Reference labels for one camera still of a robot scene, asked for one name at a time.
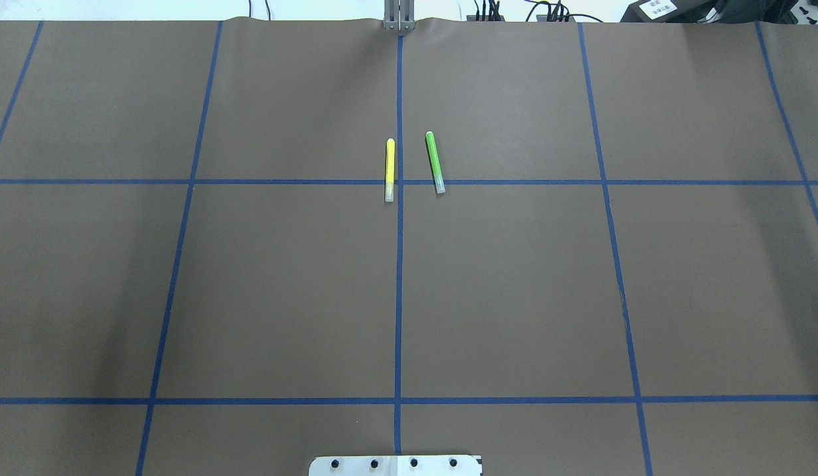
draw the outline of blue grid line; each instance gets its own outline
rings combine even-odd
[[[142,432],[142,444],[139,448],[139,457],[136,464],[136,476],[142,476],[143,462],[147,454],[147,442],[149,440],[149,430],[153,422],[154,400],[159,389],[159,376],[161,373],[161,362],[165,355],[165,341],[167,340],[167,329],[171,322],[171,309],[173,307],[173,296],[177,288],[177,278],[179,276],[179,263],[182,260],[183,244],[185,242],[185,231],[188,229],[188,213],[191,211],[191,199],[194,196],[194,180],[197,178],[197,166],[200,165],[200,149],[203,145],[203,131],[206,129],[206,115],[209,113],[209,100],[212,98],[212,84],[215,79],[215,66],[218,63],[218,49],[221,46],[221,32],[224,30],[224,22],[218,22],[218,30],[215,33],[215,46],[212,50],[212,62],[209,65],[209,78],[206,80],[206,94],[203,97],[203,111],[200,114],[200,127],[197,129],[197,139],[194,144],[194,159],[191,163],[191,176],[189,178],[188,192],[185,195],[185,205],[183,207],[183,218],[179,225],[179,238],[177,239],[177,250],[173,256],[173,270],[171,271],[171,283],[167,292],[167,302],[165,304],[165,315],[161,322],[161,332],[159,335],[159,346],[155,355],[153,366],[153,380],[149,389],[151,401],[147,405],[145,425]]]
[[[451,178],[448,186],[602,186],[599,178]],[[609,178],[609,186],[805,186],[804,180],[673,180],[672,178]],[[384,186],[378,178],[0,178],[0,184],[200,184],[221,186],[241,184],[260,186],[265,184],[290,184],[290,186]],[[406,178],[405,186],[433,186],[432,180]],[[818,180],[809,180],[818,186]]]
[[[612,405],[637,403],[635,395],[617,397],[402,397],[401,405]],[[818,394],[781,395],[644,395],[642,403],[799,403]],[[0,397],[0,405],[136,405],[154,406],[354,406],[393,405],[391,397]]]
[[[818,228],[818,208],[817,202],[814,200],[814,192],[811,191],[811,183],[808,181],[808,174],[805,172],[805,165],[802,163],[802,156],[799,154],[799,147],[796,145],[796,138],[794,136],[794,131],[792,127],[790,127],[790,121],[788,120],[788,115],[784,110],[784,104],[782,102],[782,97],[780,96],[780,92],[778,91],[778,86],[776,84],[776,78],[774,77],[774,69],[770,64],[770,56],[768,55],[768,46],[764,42],[764,33],[762,32],[762,24],[759,21],[756,21],[756,34],[758,36],[758,44],[760,48],[762,48],[762,57],[764,57],[764,66],[766,70],[768,70],[768,79],[770,79],[770,88],[774,93],[774,98],[776,99],[776,106],[780,111],[780,115],[782,117],[782,123],[784,125],[784,129],[788,133],[788,141],[790,142],[790,148],[794,153],[794,159],[796,160],[796,166],[799,168],[799,175],[802,177],[802,183],[805,185],[805,195],[808,195],[808,202],[811,204],[811,211],[814,213],[814,220],[817,222]]]
[[[394,454],[403,452],[400,397],[403,394],[403,35],[397,37],[397,280],[394,309]]]
[[[12,111],[15,109],[15,101],[18,100],[18,94],[24,85],[24,78],[27,75],[27,69],[30,69],[30,61],[33,58],[33,52],[36,51],[38,39],[41,36],[41,29],[44,27],[44,21],[40,21],[38,28],[36,28],[36,35],[30,43],[30,50],[27,51],[27,58],[24,60],[24,66],[21,67],[21,73],[18,75],[18,81],[15,83],[15,90],[12,91],[12,96],[9,99],[9,106],[6,107],[6,114],[3,115],[3,122],[0,123],[0,143],[3,141],[3,133],[6,132],[6,127],[9,125],[9,118],[12,116]]]
[[[591,68],[588,65],[588,52],[585,42],[585,30],[582,24],[577,24],[579,28],[579,42],[582,50],[582,67],[585,72],[585,83],[588,92],[588,105],[591,109],[591,127],[594,132],[594,145],[596,147],[596,162],[600,167],[600,179],[602,180],[602,199],[606,208],[606,219],[608,220],[608,236],[612,244],[612,256],[614,257],[614,273],[618,281],[620,291],[620,303],[623,309],[623,320],[626,325],[626,352],[629,354],[629,367],[632,372],[632,389],[635,391],[635,408],[638,412],[638,428],[641,432],[641,449],[644,452],[644,468],[647,476],[653,476],[653,462],[650,458],[650,443],[647,437],[647,421],[644,418],[644,403],[641,400],[641,382],[638,378],[638,363],[635,359],[635,344],[632,340],[632,323],[629,319],[629,307],[626,303],[626,287],[623,281],[623,269],[620,267],[620,253],[618,252],[617,234],[614,231],[614,216],[612,216],[611,197],[608,195],[608,177],[606,175],[606,165],[602,157],[602,142],[600,141],[600,127],[596,120],[596,104],[594,103],[594,90],[591,85]]]

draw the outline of vertical blue line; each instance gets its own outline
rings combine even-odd
[[[24,67],[21,67],[21,73],[18,75],[18,81],[15,83],[15,90],[12,91],[12,96],[9,99],[9,106],[6,108],[6,114],[3,115],[3,122],[0,123],[0,143],[3,141],[3,133],[6,132],[6,126],[9,125],[9,118],[12,116],[12,110],[15,109],[15,101],[18,100],[18,93],[21,91],[21,85],[24,85],[24,78],[27,75],[27,69],[30,67],[30,61],[33,60],[33,52],[36,51],[39,36],[41,36],[41,29],[44,27],[44,21],[40,21],[38,28],[36,28],[36,35],[33,36],[33,42],[30,45],[30,51],[27,51],[27,58],[24,60]]]
[[[782,103],[782,97],[778,92],[778,86],[776,85],[776,78],[774,77],[774,69],[770,65],[770,56],[768,55],[768,46],[764,42],[764,33],[762,32],[762,25],[759,21],[756,21],[756,34],[758,36],[758,44],[762,46],[762,57],[764,57],[764,66],[768,70],[768,79],[770,79],[770,87],[772,91],[774,91],[774,98],[776,99],[776,106],[780,111],[780,115],[782,117],[782,123],[784,124],[784,130],[788,134],[788,141],[790,141],[790,149],[792,149],[794,153],[794,159],[796,160],[796,166],[799,168],[799,175],[802,177],[802,183],[805,186],[805,193],[808,195],[808,202],[811,204],[811,211],[814,213],[814,220],[817,222],[818,228],[818,208],[817,202],[814,200],[814,192],[811,191],[811,184],[808,181],[808,173],[805,172],[805,165],[802,163],[802,156],[799,154],[799,147],[796,145],[796,138],[794,138],[794,131],[790,127],[790,121],[788,120],[788,115],[786,111],[784,111],[784,105]]]
[[[403,395],[403,35],[397,37],[397,302],[394,325],[394,454],[403,452],[400,434]]]
[[[606,165],[602,158],[602,141],[600,139],[600,127],[596,120],[596,105],[594,103],[594,90],[591,85],[591,68],[588,66],[588,52],[585,44],[585,30],[582,24],[579,27],[579,42],[582,50],[582,66],[585,69],[585,83],[588,91],[588,105],[591,108],[591,127],[594,130],[594,144],[596,145],[596,162],[600,167],[600,180],[602,181],[602,201],[606,208],[606,219],[608,220],[608,237],[612,244],[612,257],[614,257],[614,274],[618,281],[620,291],[620,303],[623,309],[623,320],[626,325],[626,352],[629,354],[629,367],[632,371],[632,388],[635,391],[635,408],[638,411],[638,430],[641,432],[641,449],[644,452],[644,468],[647,476],[653,476],[653,463],[650,458],[650,442],[647,437],[647,421],[644,419],[644,402],[641,398],[641,382],[638,379],[638,363],[635,359],[635,344],[632,340],[632,323],[629,319],[629,307],[626,304],[626,287],[623,281],[623,269],[620,267],[620,253],[618,252],[617,234],[614,231],[614,215],[612,215],[611,197],[608,195],[608,177],[606,175]]]
[[[155,408],[155,395],[159,389],[159,376],[161,374],[161,362],[165,355],[165,343],[167,340],[167,329],[171,322],[171,309],[173,308],[173,296],[177,289],[177,278],[179,276],[179,263],[182,261],[183,244],[185,242],[185,231],[188,229],[188,214],[191,211],[191,198],[194,196],[194,182],[197,178],[197,166],[200,163],[200,148],[203,145],[203,130],[206,127],[206,115],[209,113],[209,100],[212,97],[212,84],[215,81],[215,65],[218,63],[218,48],[221,45],[221,32],[224,29],[224,22],[218,22],[218,30],[215,33],[215,46],[212,50],[212,63],[209,66],[209,78],[206,80],[206,94],[203,96],[203,112],[200,114],[200,127],[197,129],[197,140],[194,144],[194,159],[191,162],[191,176],[188,181],[188,192],[185,194],[185,205],[183,207],[183,217],[179,224],[179,238],[177,239],[177,250],[173,255],[173,270],[171,271],[171,282],[167,290],[167,301],[165,303],[165,315],[161,322],[161,332],[159,335],[159,346],[155,353],[155,364],[153,366],[153,380],[149,388],[149,404],[145,415],[145,426],[142,432],[142,445],[139,448],[139,459],[136,464],[136,476],[142,476],[143,463],[147,454],[147,442],[149,441],[149,430],[153,422],[153,410]]]

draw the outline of yellow pen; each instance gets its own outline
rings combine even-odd
[[[385,201],[394,201],[394,139],[385,143]]]

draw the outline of green marker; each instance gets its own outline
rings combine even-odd
[[[444,177],[441,175],[441,163],[438,162],[438,146],[435,145],[435,134],[427,132],[427,150],[429,162],[432,163],[432,177],[435,179],[435,192],[444,193]]]

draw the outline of marker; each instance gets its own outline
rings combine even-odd
[[[444,193],[444,177],[441,175],[441,163],[438,162],[438,146],[435,145],[435,134],[427,132],[427,151],[429,162],[432,163],[432,177],[435,179],[435,192]]]
[[[385,142],[385,201],[394,201],[394,139]]]

